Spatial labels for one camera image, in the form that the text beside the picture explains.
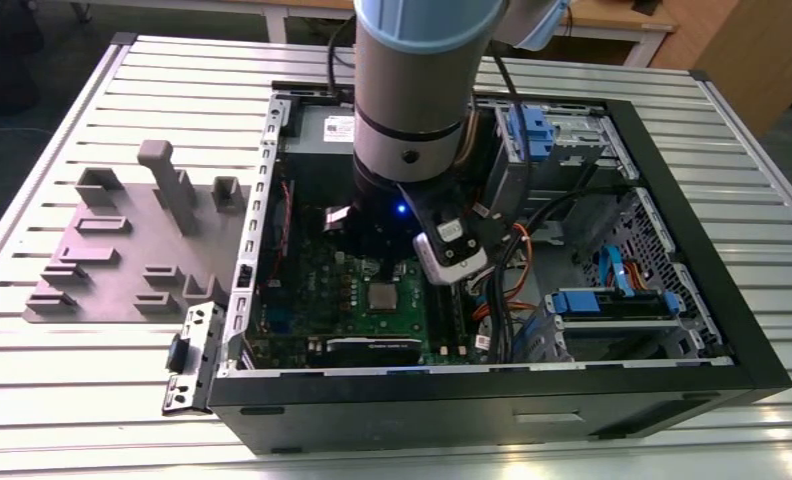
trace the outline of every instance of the metal bracket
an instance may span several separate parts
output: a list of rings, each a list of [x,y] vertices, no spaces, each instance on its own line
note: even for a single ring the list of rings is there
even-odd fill
[[[224,308],[214,302],[188,309],[182,331],[173,337],[168,351],[166,368],[170,370],[165,403],[165,416],[210,414],[206,405],[212,379],[218,360]]]

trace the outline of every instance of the gray post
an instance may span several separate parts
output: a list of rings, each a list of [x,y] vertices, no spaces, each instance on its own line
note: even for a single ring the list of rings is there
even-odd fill
[[[180,233],[193,235],[197,232],[197,219],[192,211],[189,196],[180,185],[180,179],[170,164],[172,153],[173,146],[165,140],[144,140],[138,150],[138,163],[153,172],[156,185]]]

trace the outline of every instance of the label sticker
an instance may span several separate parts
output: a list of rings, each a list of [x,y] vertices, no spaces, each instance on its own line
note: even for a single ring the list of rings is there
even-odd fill
[[[461,229],[461,222],[458,219],[456,218],[454,220],[437,225],[437,233],[440,233],[440,238],[446,243],[461,238],[464,230]]]
[[[325,118],[325,142],[354,141],[354,117],[332,115]]]
[[[490,348],[490,337],[476,335],[476,348],[486,351]]]

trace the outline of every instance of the white cable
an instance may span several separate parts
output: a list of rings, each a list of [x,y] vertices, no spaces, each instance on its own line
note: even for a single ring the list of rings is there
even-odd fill
[[[43,130],[42,128],[30,128],[30,127],[0,128],[0,132],[39,132],[39,133],[45,133],[49,136],[54,135],[49,130]]]

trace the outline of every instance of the motherboard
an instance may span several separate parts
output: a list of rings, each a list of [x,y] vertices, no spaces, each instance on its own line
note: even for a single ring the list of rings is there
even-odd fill
[[[246,331],[253,367],[469,363],[452,288],[428,283],[416,258],[388,268],[338,250],[316,228],[320,216],[317,208],[293,208],[284,247],[292,253],[261,279]]]

